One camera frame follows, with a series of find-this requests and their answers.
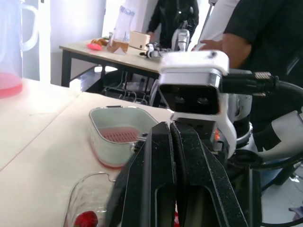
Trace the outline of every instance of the pitcher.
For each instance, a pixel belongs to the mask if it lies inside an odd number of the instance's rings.
[[[24,0],[0,0],[0,98],[22,91],[22,52],[38,40],[38,10]],[[30,40],[22,43],[22,9],[33,12],[34,27]]]

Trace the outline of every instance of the white shirt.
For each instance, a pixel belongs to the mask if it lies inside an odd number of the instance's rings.
[[[223,32],[232,17],[232,13],[240,0],[218,0],[215,7],[205,25],[204,31],[199,38],[196,47],[198,50],[204,44],[200,44],[202,40],[220,41],[223,38]]]

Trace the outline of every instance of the white plastic container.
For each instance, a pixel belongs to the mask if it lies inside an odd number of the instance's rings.
[[[90,142],[98,160],[120,168],[133,154],[136,137],[148,133],[158,122],[136,107],[104,107],[91,110]]]

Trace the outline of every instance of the hand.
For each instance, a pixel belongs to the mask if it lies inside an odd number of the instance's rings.
[[[150,37],[151,37],[150,43],[154,43],[155,42],[155,33],[154,32],[148,32],[147,34],[150,35]]]
[[[200,43],[205,44],[202,46],[199,50],[205,51],[205,50],[222,50],[222,40],[221,41],[214,41],[214,40],[202,40]]]

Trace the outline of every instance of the strawberry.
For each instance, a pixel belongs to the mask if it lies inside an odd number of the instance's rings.
[[[96,227],[98,218],[93,211],[86,211],[77,216],[74,227]]]
[[[178,213],[175,212],[174,227],[180,227]]]

